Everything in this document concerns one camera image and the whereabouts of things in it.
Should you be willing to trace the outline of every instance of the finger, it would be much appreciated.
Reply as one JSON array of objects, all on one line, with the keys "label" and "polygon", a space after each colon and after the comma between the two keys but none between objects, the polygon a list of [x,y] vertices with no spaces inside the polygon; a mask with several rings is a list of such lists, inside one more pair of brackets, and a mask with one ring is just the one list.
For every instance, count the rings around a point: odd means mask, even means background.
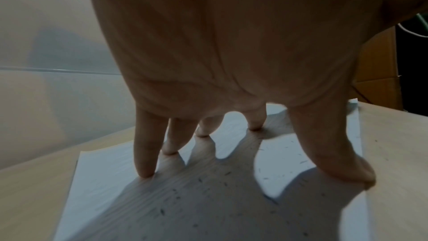
[{"label": "finger", "polygon": [[327,174],[345,181],[373,182],[373,169],[354,152],[346,135],[349,82],[336,86],[308,105],[289,108],[294,130],[305,153]]},{"label": "finger", "polygon": [[245,118],[247,119],[249,130],[260,130],[266,121],[266,104],[263,104],[257,109],[242,112],[242,114],[244,114]]},{"label": "finger", "polygon": [[198,120],[171,119],[168,138],[162,146],[162,153],[166,155],[177,153],[192,138],[197,125]]},{"label": "finger", "polygon": [[212,132],[217,130],[222,124],[224,115],[208,117],[199,122],[199,127],[196,130],[196,136],[198,137],[207,137]]},{"label": "finger", "polygon": [[168,118],[151,114],[137,106],[134,163],[139,176],[146,178],[155,173],[167,126]]}]

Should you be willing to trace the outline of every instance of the sheet of paper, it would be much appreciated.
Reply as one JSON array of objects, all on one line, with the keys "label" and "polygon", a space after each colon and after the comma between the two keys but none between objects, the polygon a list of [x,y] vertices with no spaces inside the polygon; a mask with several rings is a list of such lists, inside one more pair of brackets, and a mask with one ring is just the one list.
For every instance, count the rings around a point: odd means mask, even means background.
[{"label": "sheet of paper", "polygon": [[[347,133],[361,154],[358,104]],[[208,138],[159,156],[152,179],[137,177],[132,142],[82,152],[54,241],[369,241],[361,184],[319,172],[287,110],[267,105],[261,132],[228,113]]]}]

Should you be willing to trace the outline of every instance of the light wood surface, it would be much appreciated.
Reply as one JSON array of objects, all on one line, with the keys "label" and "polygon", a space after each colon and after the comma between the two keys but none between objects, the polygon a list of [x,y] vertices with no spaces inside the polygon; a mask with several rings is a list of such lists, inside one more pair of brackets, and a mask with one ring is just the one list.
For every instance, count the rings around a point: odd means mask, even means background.
[{"label": "light wood surface", "polygon": [[[368,192],[375,240],[427,240],[428,118],[360,103],[365,156],[378,174]],[[0,171],[0,240],[50,240],[80,151],[132,140],[127,129]]]}]

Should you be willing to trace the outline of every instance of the green cable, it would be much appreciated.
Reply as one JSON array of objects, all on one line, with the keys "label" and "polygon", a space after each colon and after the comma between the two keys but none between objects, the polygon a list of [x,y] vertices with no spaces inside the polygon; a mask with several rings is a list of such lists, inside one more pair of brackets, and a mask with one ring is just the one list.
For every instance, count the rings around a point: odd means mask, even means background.
[{"label": "green cable", "polygon": [[416,14],[416,17],[418,17],[419,21],[424,25],[425,29],[428,31],[428,23],[425,21],[424,17],[420,13]]}]

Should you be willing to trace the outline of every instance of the wooden table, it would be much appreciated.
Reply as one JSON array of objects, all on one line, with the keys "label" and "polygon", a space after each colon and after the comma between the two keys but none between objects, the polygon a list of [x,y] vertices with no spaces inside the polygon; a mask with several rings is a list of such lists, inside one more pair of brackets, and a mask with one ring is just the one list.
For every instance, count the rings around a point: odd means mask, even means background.
[{"label": "wooden table", "polygon": [[[375,240],[428,240],[428,118],[360,103],[365,157],[378,182],[368,192]],[[80,151],[133,139],[127,129],[0,171],[0,240],[50,240]]]}]

